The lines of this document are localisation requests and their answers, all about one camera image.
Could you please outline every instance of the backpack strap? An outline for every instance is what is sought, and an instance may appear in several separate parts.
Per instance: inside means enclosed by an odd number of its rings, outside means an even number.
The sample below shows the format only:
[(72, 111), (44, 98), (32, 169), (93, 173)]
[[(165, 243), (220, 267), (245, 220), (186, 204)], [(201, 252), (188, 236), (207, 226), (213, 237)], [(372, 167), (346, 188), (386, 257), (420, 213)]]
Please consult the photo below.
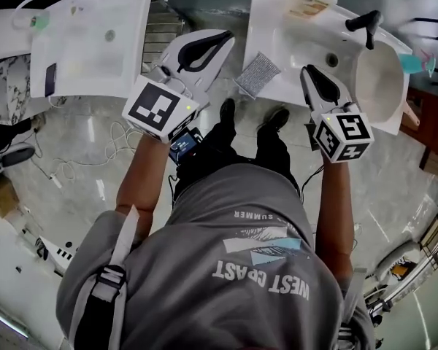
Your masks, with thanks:
[(118, 350), (127, 295), (124, 262), (131, 250), (138, 223), (134, 206), (123, 227), (108, 265), (83, 284), (73, 311), (69, 342), (75, 350)]
[(342, 314), (343, 323), (348, 324), (352, 318), (353, 312), (357, 306), (358, 297), (364, 286), (365, 276), (366, 268), (354, 268), (349, 289), (347, 289), (344, 297), (344, 311)]

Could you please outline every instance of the wall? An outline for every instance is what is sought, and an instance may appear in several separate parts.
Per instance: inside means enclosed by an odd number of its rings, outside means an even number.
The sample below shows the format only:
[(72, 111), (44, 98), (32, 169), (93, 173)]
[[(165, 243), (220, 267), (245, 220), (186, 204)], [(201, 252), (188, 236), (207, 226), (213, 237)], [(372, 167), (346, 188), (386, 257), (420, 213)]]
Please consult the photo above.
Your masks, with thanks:
[(438, 270), (415, 292), (425, 319), (430, 347), (413, 293), (399, 301), (376, 329), (377, 338), (384, 338), (383, 350), (424, 350), (438, 346)]
[(59, 284), (53, 267), (21, 246), (14, 227), (0, 219), (0, 306), (49, 350), (58, 349), (63, 337), (55, 317)]

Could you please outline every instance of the white sink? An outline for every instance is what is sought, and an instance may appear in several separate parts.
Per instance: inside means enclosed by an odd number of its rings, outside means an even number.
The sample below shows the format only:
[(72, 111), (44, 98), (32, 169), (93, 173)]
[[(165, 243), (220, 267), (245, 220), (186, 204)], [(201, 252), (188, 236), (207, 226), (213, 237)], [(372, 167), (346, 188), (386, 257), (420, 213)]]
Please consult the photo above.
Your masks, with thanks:
[[(352, 93), (357, 58), (365, 48), (366, 31), (350, 32), (345, 28), (345, 21), (358, 16), (335, 6), (311, 20), (300, 20), (284, 15), (284, 5), (285, 0), (252, 0), (244, 67), (262, 52), (281, 70), (258, 97), (307, 107), (300, 71), (308, 64), (338, 77)], [(407, 45), (381, 28), (374, 40), (385, 42), (396, 53), (412, 53)], [(394, 113), (386, 121), (371, 123), (373, 127), (398, 133), (408, 84), (409, 75), (404, 74), (401, 98)]]
[(53, 96), (127, 98), (141, 72), (151, 0), (61, 0), (34, 34), (31, 96), (45, 94), (46, 70), (57, 64)]

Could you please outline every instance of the person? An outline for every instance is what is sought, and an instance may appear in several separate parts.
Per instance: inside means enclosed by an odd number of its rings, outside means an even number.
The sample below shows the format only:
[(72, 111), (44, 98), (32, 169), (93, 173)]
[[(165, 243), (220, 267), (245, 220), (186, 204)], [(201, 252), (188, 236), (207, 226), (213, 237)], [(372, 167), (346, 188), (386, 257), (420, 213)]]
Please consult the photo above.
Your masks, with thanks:
[(82, 284), (110, 260), (134, 205), (121, 349), (334, 349), (342, 340), (374, 349), (361, 292), (343, 322), (354, 239), (347, 163), (323, 156), (314, 242), (278, 134), (289, 111), (266, 115), (253, 160), (231, 148), (234, 113), (226, 100), (201, 149), (178, 168), (165, 227), (149, 237), (169, 145), (141, 138), (116, 209), (95, 221), (62, 279), (56, 313), (66, 336)]

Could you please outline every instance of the white bowl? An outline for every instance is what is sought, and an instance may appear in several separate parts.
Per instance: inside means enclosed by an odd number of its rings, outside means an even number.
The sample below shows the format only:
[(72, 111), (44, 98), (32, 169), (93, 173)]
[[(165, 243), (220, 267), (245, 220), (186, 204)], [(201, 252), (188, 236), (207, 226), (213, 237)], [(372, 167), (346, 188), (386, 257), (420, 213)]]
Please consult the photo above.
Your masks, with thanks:
[(384, 42), (374, 49), (364, 48), (358, 55), (355, 97), (370, 123), (383, 123), (399, 107), (404, 87), (404, 72), (396, 51)]

